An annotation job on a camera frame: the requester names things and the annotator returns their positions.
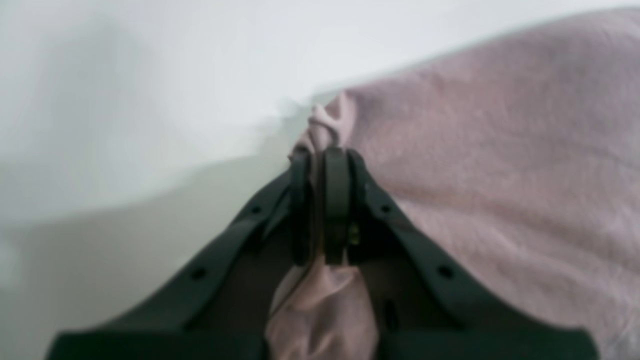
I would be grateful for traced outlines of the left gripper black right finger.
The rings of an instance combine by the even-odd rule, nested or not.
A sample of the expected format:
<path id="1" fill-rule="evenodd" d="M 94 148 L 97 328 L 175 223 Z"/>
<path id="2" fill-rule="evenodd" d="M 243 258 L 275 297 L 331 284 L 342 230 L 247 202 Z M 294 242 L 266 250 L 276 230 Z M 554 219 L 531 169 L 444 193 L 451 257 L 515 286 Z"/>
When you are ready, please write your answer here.
<path id="1" fill-rule="evenodd" d="M 481 285 L 409 221 L 366 169 L 358 152 L 331 147 L 322 156 L 324 253 L 330 265 L 398 252 L 426 292 L 427 323 L 400 327 L 400 307 L 385 301 L 382 360 L 594 360 L 582 329 L 547 325 Z"/>

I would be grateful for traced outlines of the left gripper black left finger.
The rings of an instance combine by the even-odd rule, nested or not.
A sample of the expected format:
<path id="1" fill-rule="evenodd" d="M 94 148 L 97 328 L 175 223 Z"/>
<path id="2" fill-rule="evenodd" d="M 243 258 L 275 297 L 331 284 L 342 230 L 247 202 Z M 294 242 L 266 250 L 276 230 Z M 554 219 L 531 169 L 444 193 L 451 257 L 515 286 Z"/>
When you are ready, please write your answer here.
<path id="1" fill-rule="evenodd" d="M 146 300 L 95 328 L 61 333 L 49 360 L 265 360 L 275 287 L 311 257 L 311 155 L 263 187 L 231 224 Z"/>

